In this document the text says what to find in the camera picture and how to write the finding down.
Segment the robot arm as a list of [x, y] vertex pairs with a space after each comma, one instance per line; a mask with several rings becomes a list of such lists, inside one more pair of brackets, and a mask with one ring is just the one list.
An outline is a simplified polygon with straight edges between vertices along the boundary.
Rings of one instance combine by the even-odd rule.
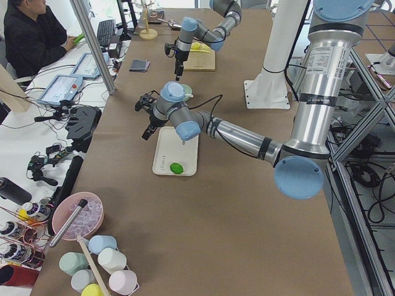
[[170, 55], [170, 51], [174, 51], [176, 81], [179, 81], [183, 74], [184, 62], [188, 60], [191, 45], [195, 39], [208, 45], [212, 50], [219, 51], [230, 31], [241, 22], [241, 7], [236, 1], [213, 0], [209, 5], [224, 18], [221, 23], [210, 30], [199, 19], [184, 17], [178, 38], [172, 44], [165, 43], [167, 56]]
[[261, 73], [247, 80], [244, 95], [250, 109], [280, 109], [286, 106], [286, 80], [291, 45], [298, 29], [293, 20], [303, 20], [312, 7], [307, 68], [290, 138], [280, 143], [244, 129], [214, 115], [195, 112], [186, 103], [186, 93], [178, 80], [164, 84], [157, 97], [145, 94], [135, 110], [149, 114], [143, 139], [171, 123], [179, 138], [189, 141], [200, 133], [221, 139], [252, 158], [269, 162], [277, 188], [293, 199], [309, 199], [323, 187], [324, 169], [330, 155], [326, 148], [331, 119], [351, 49], [361, 40], [371, 1], [280, 1], [273, 21]]

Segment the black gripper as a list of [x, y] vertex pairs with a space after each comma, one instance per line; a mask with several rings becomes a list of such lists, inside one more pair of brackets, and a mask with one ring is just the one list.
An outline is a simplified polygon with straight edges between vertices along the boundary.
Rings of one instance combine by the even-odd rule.
[[157, 99], [152, 96], [153, 93], [154, 91], [143, 94], [135, 104], [135, 111], [139, 112], [141, 109], [144, 109], [149, 114], [150, 124], [142, 135], [144, 140], [148, 140], [156, 132], [156, 128], [164, 125], [164, 121], [154, 115], [154, 106]]
[[173, 44], [165, 43], [164, 51], [167, 57], [175, 56], [175, 80], [179, 81], [183, 75], [183, 62], [186, 62], [189, 57], [189, 42], [176, 39]]

